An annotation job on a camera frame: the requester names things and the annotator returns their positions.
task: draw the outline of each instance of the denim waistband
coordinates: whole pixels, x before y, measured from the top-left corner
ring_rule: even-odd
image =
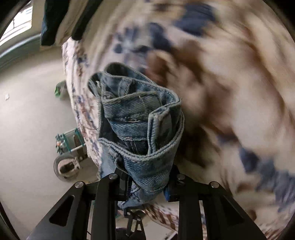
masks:
[[[121,63],[94,74],[89,86],[101,117],[101,177],[118,167],[133,178],[123,208],[152,200],[168,182],[183,132],[179,97]]]

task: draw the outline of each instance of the floral blanket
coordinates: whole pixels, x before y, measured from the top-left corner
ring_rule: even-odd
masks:
[[[115,0],[102,2],[81,41],[69,39],[64,43],[63,63],[73,112],[88,156],[98,169],[102,151],[96,139],[100,119],[96,98],[87,87],[88,79],[108,63],[121,62],[174,90],[183,99],[187,123],[183,139],[188,141],[180,145],[175,159],[180,171],[196,181],[222,184],[271,240],[279,236],[295,210],[292,161],[281,162],[278,166],[272,158],[264,159],[254,150],[245,148],[234,136],[235,132],[227,130],[226,124],[219,127],[223,120],[228,122],[227,117],[220,121],[220,111],[216,111],[219,107],[214,108],[214,120],[218,121],[213,124],[202,124],[190,118],[197,112],[190,107],[199,103],[198,98],[202,96],[197,78],[200,72],[206,72],[196,64],[195,45],[191,43],[200,43],[206,36],[214,37],[215,32],[210,32],[214,25],[250,45],[239,27],[232,30],[232,25],[227,25],[241,9],[253,13],[257,21],[262,19],[267,29],[276,28],[270,31],[274,41],[282,43],[284,39],[289,50],[295,49],[282,23],[262,1]],[[218,64],[211,66],[215,70]],[[224,88],[218,91],[222,96],[227,95]],[[223,99],[225,97],[209,100],[216,103]],[[195,148],[198,148],[198,155],[192,151]],[[178,229],[178,204],[167,203],[163,195],[147,204],[146,211],[151,218]],[[203,233],[206,239],[205,225]]]

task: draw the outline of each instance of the wheel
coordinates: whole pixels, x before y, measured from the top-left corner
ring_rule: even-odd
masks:
[[[54,173],[55,175],[64,182],[68,182],[68,181],[72,181],[73,179],[75,179],[78,175],[78,171],[75,170],[74,168],[74,164],[72,163],[72,161],[75,159],[75,156],[69,152],[64,153],[60,156],[58,156],[53,163],[53,169],[54,169]],[[60,166],[59,168],[59,163],[63,160],[68,160],[69,163],[65,164],[63,166]]]

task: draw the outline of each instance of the bedsheet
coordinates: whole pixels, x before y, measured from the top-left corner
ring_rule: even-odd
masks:
[[[183,82],[182,85],[185,86],[191,73],[199,67],[194,65],[194,61],[190,61],[186,65],[192,64],[190,68],[187,67],[190,69],[190,75],[181,78],[180,73],[186,76],[186,71],[180,71],[179,63],[182,61],[175,61],[179,57],[175,53],[182,53],[179,50],[188,41],[200,42],[203,35],[208,34],[205,32],[206,28],[210,28],[212,23],[232,21],[231,18],[234,18],[236,9],[239,8],[254,12],[258,19],[263,19],[263,24],[269,29],[272,28],[274,38],[280,41],[286,39],[290,43],[288,49],[295,49],[293,40],[280,21],[264,2],[259,3],[262,6],[257,4],[257,1],[252,4],[252,1],[238,0],[122,0],[102,3],[83,39],[69,39],[62,46],[72,109],[85,139],[88,156],[99,171],[102,163],[102,147],[97,141],[100,119],[96,98],[87,87],[90,76],[101,71],[110,62],[121,62],[172,90],[173,87],[167,84],[171,76],[178,82]],[[232,35],[241,34],[227,31]],[[240,38],[244,40],[244,35],[241,34]],[[189,84],[189,89],[196,91],[193,96],[198,96],[195,84]],[[295,210],[293,162],[285,161],[280,163],[278,168],[273,159],[258,157],[235,139],[227,135],[220,138],[219,132],[216,133],[212,129],[207,131],[206,128],[205,130],[207,137],[205,142],[201,141],[199,149],[206,153],[204,159],[209,161],[192,162],[186,157],[181,158],[180,154],[177,157],[180,171],[196,181],[221,183],[231,191],[235,200],[267,238],[276,239]],[[184,135],[183,138],[185,137],[192,138],[192,145],[197,144],[192,136]],[[146,204],[146,211],[151,218],[172,229],[178,229],[178,204],[167,203],[162,194]],[[206,239],[205,225],[203,233]]]

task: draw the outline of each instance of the patterned bedding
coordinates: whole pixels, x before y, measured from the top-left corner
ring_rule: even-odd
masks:
[[[103,1],[83,39],[69,39],[64,43],[63,63],[72,109],[85,139],[88,156],[99,171],[102,148],[97,142],[97,129],[100,119],[96,98],[87,87],[90,76],[110,62],[121,62],[158,84],[165,85],[165,76],[161,75],[165,70],[160,68],[155,74],[155,71],[151,71],[153,63],[164,59],[169,74],[177,75],[175,71],[178,66],[173,61],[174,50],[186,41],[199,41],[206,27],[223,19],[222,15],[215,14],[217,3],[218,1],[186,0]],[[238,0],[227,3],[230,6],[243,5]],[[262,13],[270,14],[271,10],[262,1],[261,4],[266,9]],[[239,7],[249,10],[257,6],[245,4]],[[286,34],[279,20],[273,17],[272,21],[283,29],[281,35]],[[151,63],[149,57],[153,54],[158,58],[153,58]],[[178,158],[177,161],[181,162],[180,171],[196,181],[220,182],[232,192],[236,201],[267,238],[276,239],[295,210],[295,172],[292,172],[292,163],[282,163],[283,167],[279,170],[272,160],[260,159],[240,144],[233,143],[231,138],[220,139],[214,136],[209,139],[228,160],[206,167]],[[212,144],[210,147],[205,144],[202,149],[206,151],[211,147]],[[151,218],[172,229],[178,229],[178,204],[166,202],[163,194],[146,204],[146,211]],[[203,233],[206,239],[205,225]]]

